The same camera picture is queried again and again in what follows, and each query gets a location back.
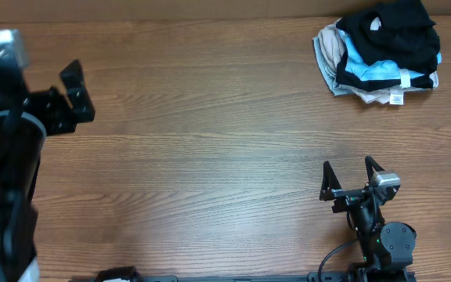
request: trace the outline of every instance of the wooden table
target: wooden table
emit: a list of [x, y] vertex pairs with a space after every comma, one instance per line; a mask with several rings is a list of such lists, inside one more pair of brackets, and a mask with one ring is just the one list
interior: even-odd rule
[[[451, 281], [451, 16], [434, 20], [440, 87], [403, 107], [332, 97], [311, 40], [334, 18], [0, 25], [23, 34], [32, 90], [81, 59], [97, 110], [43, 149], [43, 280], [317, 270], [354, 236], [318, 200], [323, 162], [357, 189], [371, 154], [402, 177], [383, 214], [418, 232], [410, 269]], [[355, 246], [326, 269], [361, 259]]]

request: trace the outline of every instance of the black cloth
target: black cloth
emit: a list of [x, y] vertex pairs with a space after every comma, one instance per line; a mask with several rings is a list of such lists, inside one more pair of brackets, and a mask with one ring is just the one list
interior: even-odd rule
[[[372, 92], [379, 89], [386, 89], [389, 87], [401, 85], [401, 79], [388, 79], [388, 80], [373, 80], [373, 81], [361, 81], [353, 73], [347, 72], [345, 66], [348, 61], [348, 51], [346, 50], [342, 55], [341, 62], [337, 65], [337, 77], [336, 82], [342, 85], [354, 86], [358, 89]], [[429, 78], [428, 74], [422, 75], [418, 78], [410, 80], [412, 87], [420, 89], [432, 89], [433, 81]]]
[[[377, 31], [370, 25], [381, 20]], [[438, 68], [439, 36], [420, 0], [379, 3], [371, 9], [346, 16], [337, 28], [347, 32], [367, 65], [392, 60], [400, 68], [431, 74]]]

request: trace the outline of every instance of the pile of clothing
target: pile of clothing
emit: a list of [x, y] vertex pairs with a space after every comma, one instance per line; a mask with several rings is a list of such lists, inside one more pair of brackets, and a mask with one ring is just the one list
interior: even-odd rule
[[319, 69], [336, 96], [403, 104], [403, 93], [438, 87], [436, 23], [420, 0], [380, 3], [323, 28], [314, 38]]

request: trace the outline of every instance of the stack of clothes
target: stack of clothes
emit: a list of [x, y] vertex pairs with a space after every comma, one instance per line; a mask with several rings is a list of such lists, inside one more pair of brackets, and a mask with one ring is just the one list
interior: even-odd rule
[[403, 93], [438, 87], [436, 23], [420, 0], [380, 3], [323, 28], [316, 60], [336, 96], [402, 104]]

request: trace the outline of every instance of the black garment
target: black garment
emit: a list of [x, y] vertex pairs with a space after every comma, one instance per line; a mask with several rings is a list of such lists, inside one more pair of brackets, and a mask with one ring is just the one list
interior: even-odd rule
[[[372, 31], [370, 25], [377, 17], [381, 26]], [[392, 60], [400, 68], [431, 74], [438, 68], [440, 50], [435, 24], [420, 0], [398, 0], [346, 16], [337, 28], [351, 35], [367, 65]]]
[[[337, 65], [337, 77], [336, 82], [342, 85], [354, 86], [358, 89], [372, 92], [379, 89], [386, 89], [389, 87], [401, 85], [401, 79], [388, 79], [388, 80], [373, 80], [373, 81], [361, 81], [353, 73], [347, 72], [345, 66], [348, 61], [348, 51], [342, 55], [341, 62]], [[428, 74], [422, 75], [418, 78], [410, 80], [412, 87], [420, 89], [432, 89], [433, 81], [429, 78]]]

